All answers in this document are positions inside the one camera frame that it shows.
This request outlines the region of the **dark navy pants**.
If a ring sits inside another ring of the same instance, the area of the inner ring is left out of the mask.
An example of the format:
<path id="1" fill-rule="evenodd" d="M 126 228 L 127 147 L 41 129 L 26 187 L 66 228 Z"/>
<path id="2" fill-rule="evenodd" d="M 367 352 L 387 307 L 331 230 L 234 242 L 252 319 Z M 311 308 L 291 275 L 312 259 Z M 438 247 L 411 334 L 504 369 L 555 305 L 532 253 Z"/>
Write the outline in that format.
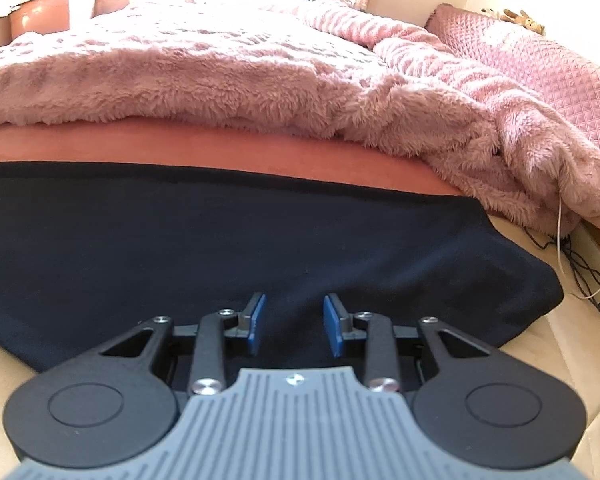
<path id="1" fill-rule="evenodd" d="M 562 302 L 472 198 L 204 168 L 0 162 L 0 346 L 47 370 L 265 294 L 262 365 L 330 360 L 322 302 L 501 346 Z"/>

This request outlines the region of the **salmon pink bed sheet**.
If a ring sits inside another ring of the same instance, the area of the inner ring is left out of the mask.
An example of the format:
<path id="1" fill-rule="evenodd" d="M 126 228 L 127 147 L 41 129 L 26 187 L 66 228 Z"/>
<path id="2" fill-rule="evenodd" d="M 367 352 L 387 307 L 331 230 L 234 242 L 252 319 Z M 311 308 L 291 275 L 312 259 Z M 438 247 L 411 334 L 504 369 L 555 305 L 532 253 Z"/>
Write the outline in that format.
<path id="1" fill-rule="evenodd" d="M 275 174 L 427 195 L 460 195 L 417 158 L 341 140 L 201 127 L 166 119 L 0 125 L 0 162 L 126 162 Z"/>

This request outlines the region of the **pink quilted headboard cushion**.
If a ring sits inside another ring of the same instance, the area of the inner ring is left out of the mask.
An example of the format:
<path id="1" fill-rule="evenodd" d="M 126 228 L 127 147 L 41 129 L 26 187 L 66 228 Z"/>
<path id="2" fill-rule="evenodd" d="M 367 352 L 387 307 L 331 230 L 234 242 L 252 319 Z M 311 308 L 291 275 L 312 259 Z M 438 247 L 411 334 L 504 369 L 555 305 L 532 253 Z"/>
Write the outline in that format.
<path id="1" fill-rule="evenodd" d="M 600 66 L 519 25 L 450 4 L 437 6 L 425 28 L 456 55 L 534 91 L 600 149 Z"/>

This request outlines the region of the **pink fluffy blanket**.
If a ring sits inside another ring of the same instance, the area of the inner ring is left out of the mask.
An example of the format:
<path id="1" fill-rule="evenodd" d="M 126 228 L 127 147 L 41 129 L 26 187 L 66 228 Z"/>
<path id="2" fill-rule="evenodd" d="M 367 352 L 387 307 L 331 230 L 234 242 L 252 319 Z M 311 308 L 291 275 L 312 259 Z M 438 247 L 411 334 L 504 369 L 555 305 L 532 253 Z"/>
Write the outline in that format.
<path id="1" fill-rule="evenodd" d="M 143 116 L 416 156 L 509 220 L 600 229 L 600 148 L 420 27 L 332 0 L 136 4 L 0 49 L 0 125 Z"/>

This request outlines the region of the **brown plush toy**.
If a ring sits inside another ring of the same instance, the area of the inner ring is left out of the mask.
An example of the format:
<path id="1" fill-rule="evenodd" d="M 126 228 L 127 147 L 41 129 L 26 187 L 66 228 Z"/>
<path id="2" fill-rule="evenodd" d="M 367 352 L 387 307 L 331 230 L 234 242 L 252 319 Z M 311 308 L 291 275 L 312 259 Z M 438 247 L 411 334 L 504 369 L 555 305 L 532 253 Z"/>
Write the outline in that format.
<path id="1" fill-rule="evenodd" d="M 498 11 L 491 8 L 482 8 L 480 12 L 484 15 L 490 16 L 490 18 L 495 18 L 496 20 L 502 22 L 519 25 L 527 30 L 530 30 L 530 32 L 535 32 L 538 35 L 544 34 L 545 27 L 535 21 L 533 18 L 530 18 L 530 16 L 524 11 L 516 13 L 508 9 Z"/>

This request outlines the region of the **brown round basin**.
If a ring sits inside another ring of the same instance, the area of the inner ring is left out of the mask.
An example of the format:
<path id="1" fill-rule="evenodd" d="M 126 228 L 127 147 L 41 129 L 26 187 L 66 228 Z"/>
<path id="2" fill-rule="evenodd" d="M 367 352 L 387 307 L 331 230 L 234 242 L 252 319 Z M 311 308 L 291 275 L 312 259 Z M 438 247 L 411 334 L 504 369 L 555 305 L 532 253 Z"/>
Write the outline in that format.
<path id="1" fill-rule="evenodd" d="M 12 39 L 26 32 L 52 34 L 70 25 L 69 0 L 21 0 L 9 14 Z"/>

